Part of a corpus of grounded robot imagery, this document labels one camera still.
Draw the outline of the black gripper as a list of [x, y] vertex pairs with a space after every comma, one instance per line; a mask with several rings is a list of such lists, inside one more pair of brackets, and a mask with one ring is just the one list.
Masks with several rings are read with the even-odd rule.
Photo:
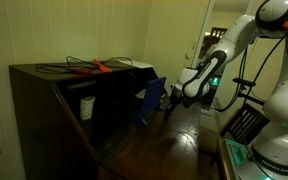
[[169, 118], [172, 112], [176, 109], [177, 105], [181, 104], [183, 101], [183, 93], [180, 89], [173, 87], [172, 93], [169, 98], [169, 107], [166, 107], [164, 118]]

